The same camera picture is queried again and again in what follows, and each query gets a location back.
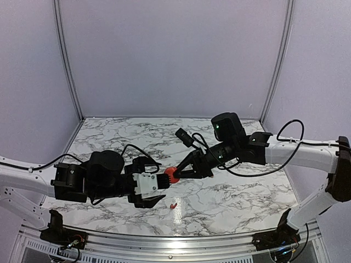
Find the red bottle cap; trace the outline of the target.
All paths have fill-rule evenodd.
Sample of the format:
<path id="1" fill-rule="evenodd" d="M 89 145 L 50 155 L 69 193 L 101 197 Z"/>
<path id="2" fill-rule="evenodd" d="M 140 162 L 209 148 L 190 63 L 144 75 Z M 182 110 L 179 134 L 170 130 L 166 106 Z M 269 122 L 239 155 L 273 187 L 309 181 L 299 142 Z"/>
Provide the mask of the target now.
<path id="1" fill-rule="evenodd" d="M 169 183 L 170 184 L 176 184 L 180 179 L 174 177 L 174 173 L 177 170 L 176 167 L 169 167 L 165 170 L 165 174 L 168 175 L 169 177 Z"/>

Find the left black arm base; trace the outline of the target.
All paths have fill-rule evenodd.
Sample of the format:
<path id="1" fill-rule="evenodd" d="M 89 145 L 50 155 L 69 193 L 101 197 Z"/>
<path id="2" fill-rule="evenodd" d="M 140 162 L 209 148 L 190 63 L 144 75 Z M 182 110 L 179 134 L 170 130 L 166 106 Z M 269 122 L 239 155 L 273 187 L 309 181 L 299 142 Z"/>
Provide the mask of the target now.
<path id="1" fill-rule="evenodd" d="M 56 210 L 49 210 L 50 221 L 47 228 L 41 231 L 40 239 L 60 245 L 63 249 L 84 249 L 88 234 L 63 226 L 63 216 Z"/>

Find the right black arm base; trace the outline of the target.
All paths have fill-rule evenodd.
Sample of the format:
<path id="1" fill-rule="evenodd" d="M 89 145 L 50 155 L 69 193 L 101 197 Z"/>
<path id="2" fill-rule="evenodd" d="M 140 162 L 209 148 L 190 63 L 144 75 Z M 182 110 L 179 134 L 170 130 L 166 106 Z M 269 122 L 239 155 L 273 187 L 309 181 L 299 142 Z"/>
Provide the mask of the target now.
<path id="1" fill-rule="evenodd" d="M 257 251 L 283 247 L 298 243 L 301 240 L 298 230 L 287 224 L 287 217 L 290 211 L 291 208 L 282 214 L 276 229 L 253 235 L 252 244 L 256 247 Z"/>

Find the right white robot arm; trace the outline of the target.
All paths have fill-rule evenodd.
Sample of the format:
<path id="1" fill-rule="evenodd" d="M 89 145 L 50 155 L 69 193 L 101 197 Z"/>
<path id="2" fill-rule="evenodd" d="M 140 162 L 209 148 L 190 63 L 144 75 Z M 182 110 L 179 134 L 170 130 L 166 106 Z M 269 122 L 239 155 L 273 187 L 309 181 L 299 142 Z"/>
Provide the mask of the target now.
<path id="1" fill-rule="evenodd" d="M 346 137 L 336 141 L 308 141 L 302 137 L 285 138 L 280 134 L 255 132 L 246 134 L 236 113 L 225 112 L 211 119 L 218 144 L 210 147 L 204 138 L 203 149 L 190 152 L 173 172 L 176 179 L 212 177 L 212 170 L 237 160 L 257 165 L 275 164 L 313 168 L 327 172 L 326 182 L 299 205 L 286 211 L 272 232 L 271 240 L 284 245 L 309 220 L 327 211 L 336 203 L 350 201 L 350 145 Z"/>

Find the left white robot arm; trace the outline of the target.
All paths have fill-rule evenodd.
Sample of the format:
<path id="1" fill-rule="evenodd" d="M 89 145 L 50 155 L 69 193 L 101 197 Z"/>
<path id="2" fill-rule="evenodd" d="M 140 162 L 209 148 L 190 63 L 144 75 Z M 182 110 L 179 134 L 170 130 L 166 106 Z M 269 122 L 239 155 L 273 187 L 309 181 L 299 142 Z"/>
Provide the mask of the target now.
<path id="1" fill-rule="evenodd" d="M 164 196 L 158 190 L 169 188 L 167 174 L 145 171 L 159 167 L 150 156 L 134 159 L 125 165 L 123 157 L 111 150 L 93 152 L 79 164 L 60 162 L 34 167 L 32 164 L 1 158 L 1 186 L 7 194 L 13 188 L 27 190 L 60 201 L 96 205 L 104 199 L 128 197 L 136 208 L 153 208 Z"/>

